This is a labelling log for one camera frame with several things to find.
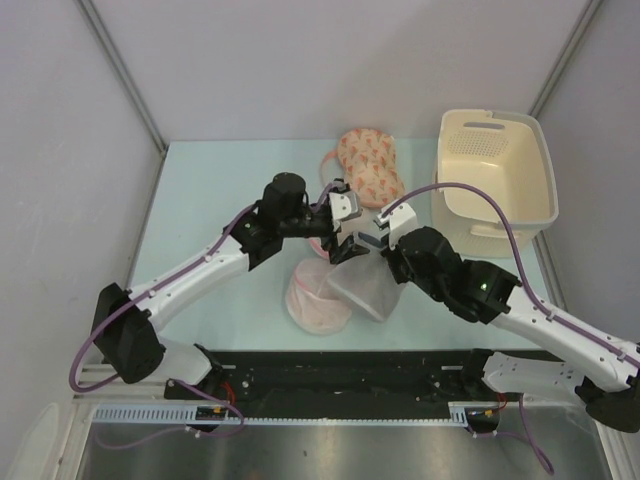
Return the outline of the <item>grey trimmed mesh laundry bag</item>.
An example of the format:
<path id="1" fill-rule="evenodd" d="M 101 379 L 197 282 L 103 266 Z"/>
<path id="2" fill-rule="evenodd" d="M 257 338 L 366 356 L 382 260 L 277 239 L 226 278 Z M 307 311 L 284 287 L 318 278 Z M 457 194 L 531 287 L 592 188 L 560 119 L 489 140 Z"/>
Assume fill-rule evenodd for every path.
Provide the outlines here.
<path id="1" fill-rule="evenodd" d="M 404 285 L 394 279 L 382 256 L 380 239 L 360 232 L 356 245 L 365 247 L 368 252 L 337 265 L 328 274 L 327 284 L 351 308 L 384 322 L 399 303 Z"/>

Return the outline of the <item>cream plastic basket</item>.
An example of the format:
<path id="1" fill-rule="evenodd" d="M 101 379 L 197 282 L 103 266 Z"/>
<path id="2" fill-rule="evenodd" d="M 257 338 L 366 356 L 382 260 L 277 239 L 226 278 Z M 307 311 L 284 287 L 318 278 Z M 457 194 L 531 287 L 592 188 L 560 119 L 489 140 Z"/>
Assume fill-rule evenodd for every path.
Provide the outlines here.
<path id="1" fill-rule="evenodd" d="M 531 116 L 483 109 L 443 114 L 436 183 L 464 183 L 489 195 L 526 247 L 559 215 L 552 161 L 540 124 Z M 506 258 L 508 235 L 493 207 L 459 188 L 431 193 L 432 223 L 461 255 Z"/>

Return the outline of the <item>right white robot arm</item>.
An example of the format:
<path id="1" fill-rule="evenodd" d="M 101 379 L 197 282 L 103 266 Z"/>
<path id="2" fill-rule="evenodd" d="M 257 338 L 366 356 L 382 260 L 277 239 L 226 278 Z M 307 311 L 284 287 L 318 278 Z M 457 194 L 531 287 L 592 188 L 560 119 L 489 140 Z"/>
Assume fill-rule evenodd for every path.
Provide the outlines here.
<path id="1" fill-rule="evenodd" d="M 394 280 L 412 283 L 456 317 L 516 334 L 556 362 L 508 360 L 485 351 L 461 376 L 463 393 L 495 391 L 575 402 L 612 429 L 639 430 L 639 346 L 605 333 L 542 300 L 523 277 L 487 261 L 464 260 L 431 227 L 386 234 L 382 255 Z"/>

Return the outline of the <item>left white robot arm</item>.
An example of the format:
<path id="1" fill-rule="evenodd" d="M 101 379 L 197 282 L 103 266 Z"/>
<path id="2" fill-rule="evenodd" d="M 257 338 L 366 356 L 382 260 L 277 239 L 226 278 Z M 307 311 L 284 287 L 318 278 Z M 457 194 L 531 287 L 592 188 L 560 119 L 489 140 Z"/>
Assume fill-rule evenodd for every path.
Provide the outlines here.
<path id="1" fill-rule="evenodd" d="M 357 194 L 342 180 L 327 185 L 312 203 L 302 177 L 279 173 L 261 199 L 239 212 L 212 245 L 144 284 L 128 290 L 105 287 L 92 342 L 126 384 L 158 375 L 182 381 L 197 398 L 210 399 L 221 387 L 211 355 L 202 346 L 162 337 L 169 322 L 214 288 L 278 254 L 289 238 L 320 240 L 332 264 L 366 254 L 343 228 L 361 213 Z"/>

